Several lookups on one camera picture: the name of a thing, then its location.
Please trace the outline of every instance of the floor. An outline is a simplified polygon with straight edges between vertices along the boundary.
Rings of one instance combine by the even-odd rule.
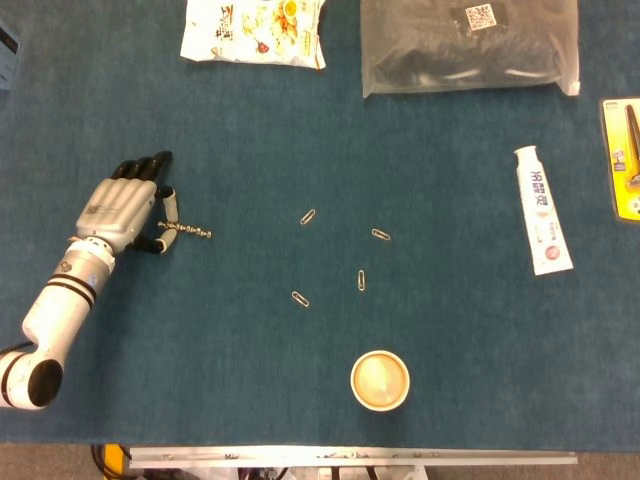
[[[577,466],[428,469],[430,480],[640,480],[640,455],[585,454]],[[84,445],[0,444],[2,480],[100,480]]]

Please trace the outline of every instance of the robotic arm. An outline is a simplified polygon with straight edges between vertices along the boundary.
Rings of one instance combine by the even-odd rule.
[[[178,222],[176,194],[154,182],[171,152],[122,163],[93,192],[76,223],[77,236],[27,313],[22,330],[33,353],[0,351],[0,407],[39,410],[56,397],[71,344],[115,267],[115,255],[131,247],[164,253],[177,236],[155,240],[140,234],[156,198],[169,222]]]

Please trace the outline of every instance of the toothpaste tube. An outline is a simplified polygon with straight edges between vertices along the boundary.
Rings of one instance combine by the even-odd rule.
[[[533,270],[536,275],[571,270],[573,263],[536,147],[520,148],[515,154],[518,156],[516,172]]]

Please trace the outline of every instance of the printed snack package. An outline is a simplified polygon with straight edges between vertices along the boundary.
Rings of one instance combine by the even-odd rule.
[[[324,0],[189,0],[180,55],[322,69]]]

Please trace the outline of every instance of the blue fabric surface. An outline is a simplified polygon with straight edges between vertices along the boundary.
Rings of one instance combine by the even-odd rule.
[[[172,150],[181,220],[216,233],[119,257],[58,399],[1,411],[0,440],[640,449],[638,229],[614,218],[599,123],[599,99],[640,90],[637,1],[582,2],[577,99],[549,86],[363,102],[357,0],[325,6],[321,73],[184,61],[184,12],[0,0],[23,42],[0,95],[0,343],[22,340],[120,161]],[[526,144],[572,272],[534,278],[512,153]],[[349,386],[378,348],[412,375],[386,415]]]

